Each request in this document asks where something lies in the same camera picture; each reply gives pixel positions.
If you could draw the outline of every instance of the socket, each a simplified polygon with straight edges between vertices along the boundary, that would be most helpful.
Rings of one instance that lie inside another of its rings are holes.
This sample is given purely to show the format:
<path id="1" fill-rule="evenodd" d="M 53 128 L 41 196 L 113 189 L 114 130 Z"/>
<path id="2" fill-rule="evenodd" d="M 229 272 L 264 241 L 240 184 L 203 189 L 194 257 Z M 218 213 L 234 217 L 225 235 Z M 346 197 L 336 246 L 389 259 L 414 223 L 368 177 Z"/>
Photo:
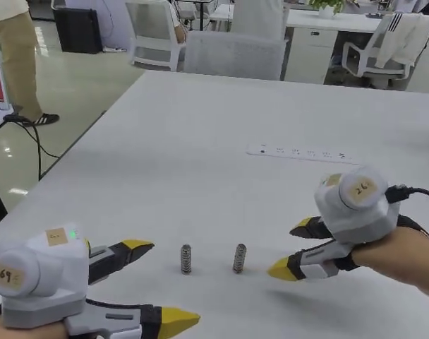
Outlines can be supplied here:
<path id="1" fill-rule="evenodd" d="M 334 152 L 333 150 L 316 150 L 312 148 L 281 147 L 261 143 L 260 145 L 250 144 L 246 153 L 249 155 L 266 155 L 268 157 L 288 157 L 291 159 L 312 160 L 323 162 L 340 162 L 344 164 L 359 165 L 345 152 Z"/>

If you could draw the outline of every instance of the black box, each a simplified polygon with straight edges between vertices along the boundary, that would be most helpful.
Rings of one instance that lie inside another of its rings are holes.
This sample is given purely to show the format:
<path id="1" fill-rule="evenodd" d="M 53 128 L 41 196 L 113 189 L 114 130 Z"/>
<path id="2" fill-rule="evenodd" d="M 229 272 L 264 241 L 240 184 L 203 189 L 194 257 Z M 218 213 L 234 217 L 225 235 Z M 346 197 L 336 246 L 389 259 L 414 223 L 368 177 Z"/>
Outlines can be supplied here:
<path id="1" fill-rule="evenodd" d="M 96 11 L 55 8 L 53 15 L 62 52 L 96 54 L 103 50 Z"/>

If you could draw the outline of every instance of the coiled spring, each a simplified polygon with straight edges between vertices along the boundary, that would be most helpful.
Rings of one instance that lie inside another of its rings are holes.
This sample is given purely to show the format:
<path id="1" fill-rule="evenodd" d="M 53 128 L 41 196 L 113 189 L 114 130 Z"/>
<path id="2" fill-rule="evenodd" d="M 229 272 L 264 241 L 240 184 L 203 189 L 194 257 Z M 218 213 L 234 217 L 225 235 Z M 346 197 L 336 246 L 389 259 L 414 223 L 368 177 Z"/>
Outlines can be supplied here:
<path id="1" fill-rule="evenodd" d="M 181 272 L 183 274 L 191 273 L 191 246 L 185 244 L 180 250 Z"/>
<path id="2" fill-rule="evenodd" d="M 245 244 L 239 244 L 236 247 L 234 267 L 233 267 L 233 270 L 235 273 L 243 272 L 244 260 L 246 259 L 246 251 L 247 250 L 248 249 L 246 248 Z"/>

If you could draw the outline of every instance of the beige pants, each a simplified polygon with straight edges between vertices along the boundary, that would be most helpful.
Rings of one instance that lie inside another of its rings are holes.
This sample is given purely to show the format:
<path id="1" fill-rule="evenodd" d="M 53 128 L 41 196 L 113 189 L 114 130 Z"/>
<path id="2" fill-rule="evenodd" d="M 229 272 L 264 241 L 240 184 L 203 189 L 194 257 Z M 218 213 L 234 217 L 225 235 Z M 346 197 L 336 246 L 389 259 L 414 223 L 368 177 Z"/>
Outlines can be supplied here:
<path id="1" fill-rule="evenodd" d="M 30 14 L 0 21 L 0 50 L 9 100 L 31 121 L 42 116 L 36 96 L 35 46 L 37 37 Z"/>

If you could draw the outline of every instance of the black shoe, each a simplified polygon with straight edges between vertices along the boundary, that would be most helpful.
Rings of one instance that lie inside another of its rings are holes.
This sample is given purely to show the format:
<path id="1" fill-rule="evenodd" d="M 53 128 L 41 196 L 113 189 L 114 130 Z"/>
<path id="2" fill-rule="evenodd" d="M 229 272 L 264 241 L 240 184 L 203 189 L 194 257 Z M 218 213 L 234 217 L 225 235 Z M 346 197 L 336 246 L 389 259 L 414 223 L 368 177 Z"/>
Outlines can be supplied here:
<path id="1" fill-rule="evenodd" d="M 34 126 L 44 126 L 44 125 L 50 125 L 54 124 L 55 122 L 59 121 L 59 115 L 58 114 L 47 114 L 44 113 L 38 120 L 36 121 L 28 121 L 23 122 L 23 126 L 25 127 L 31 127 Z"/>

